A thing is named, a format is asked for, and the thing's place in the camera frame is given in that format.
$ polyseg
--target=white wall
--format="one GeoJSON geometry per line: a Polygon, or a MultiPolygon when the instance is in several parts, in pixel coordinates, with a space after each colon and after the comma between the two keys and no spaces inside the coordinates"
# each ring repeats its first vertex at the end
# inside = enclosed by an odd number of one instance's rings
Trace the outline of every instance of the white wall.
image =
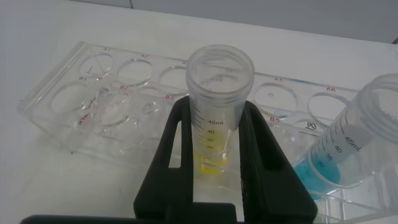
{"type": "Polygon", "coordinates": [[[132,0],[135,9],[391,43],[398,0],[132,0]]]}
{"type": "Polygon", "coordinates": [[[131,8],[130,0],[72,0],[85,3],[102,4],[105,6],[116,6],[131,8]]]}

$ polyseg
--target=clear acrylic rack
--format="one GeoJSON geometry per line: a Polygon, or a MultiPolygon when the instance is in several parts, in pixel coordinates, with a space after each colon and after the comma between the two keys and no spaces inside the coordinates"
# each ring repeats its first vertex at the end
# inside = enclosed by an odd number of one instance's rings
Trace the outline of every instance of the clear acrylic rack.
{"type": "MultiPolygon", "coordinates": [[[[185,66],[186,60],[80,42],[21,100],[19,111],[65,150],[139,164],[146,172],[171,107],[188,94],[185,66]]],[[[261,110],[294,162],[355,94],[256,73],[248,100],[261,110]]],[[[179,166],[179,138],[170,166],[179,166]]],[[[238,143],[232,147],[222,174],[209,177],[195,171],[195,190],[201,195],[196,200],[234,203],[242,220],[238,143]]],[[[398,167],[392,167],[356,188],[324,195],[316,201],[315,222],[360,223],[398,215],[397,173],[398,167]]]]}

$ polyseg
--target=tube with blue liquid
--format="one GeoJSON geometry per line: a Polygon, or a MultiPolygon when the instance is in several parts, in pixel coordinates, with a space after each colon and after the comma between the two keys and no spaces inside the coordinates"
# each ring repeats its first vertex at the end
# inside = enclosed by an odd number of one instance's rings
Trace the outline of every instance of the tube with blue liquid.
{"type": "Polygon", "coordinates": [[[367,84],[293,167],[307,190],[330,194],[396,163],[398,74],[388,74],[367,84]]]}

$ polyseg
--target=white countertop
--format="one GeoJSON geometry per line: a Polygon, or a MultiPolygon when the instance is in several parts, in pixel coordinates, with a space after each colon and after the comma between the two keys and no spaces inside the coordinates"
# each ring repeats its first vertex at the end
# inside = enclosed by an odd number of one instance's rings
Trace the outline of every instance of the white countertop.
{"type": "Polygon", "coordinates": [[[19,100],[81,40],[182,59],[227,44],[246,52],[257,72],[353,89],[398,73],[392,44],[72,1],[2,2],[0,30],[0,223],[61,208],[131,216],[128,170],[54,149],[16,113],[19,100]]]}

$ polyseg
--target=clear plastic tube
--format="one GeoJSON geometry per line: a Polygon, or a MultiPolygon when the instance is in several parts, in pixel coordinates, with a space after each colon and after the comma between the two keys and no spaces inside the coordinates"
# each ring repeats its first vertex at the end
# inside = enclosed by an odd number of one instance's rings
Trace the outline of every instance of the clear plastic tube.
{"type": "Polygon", "coordinates": [[[296,173],[321,193],[357,186],[398,162],[397,118],[398,74],[375,78],[294,164],[296,173]]]}
{"type": "Polygon", "coordinates": [[[196,167],[217,174],[228,164],[230,137],[252,88],[254,65],[237,48],[210,45],[188,60],[187,86],[196,167]]]}

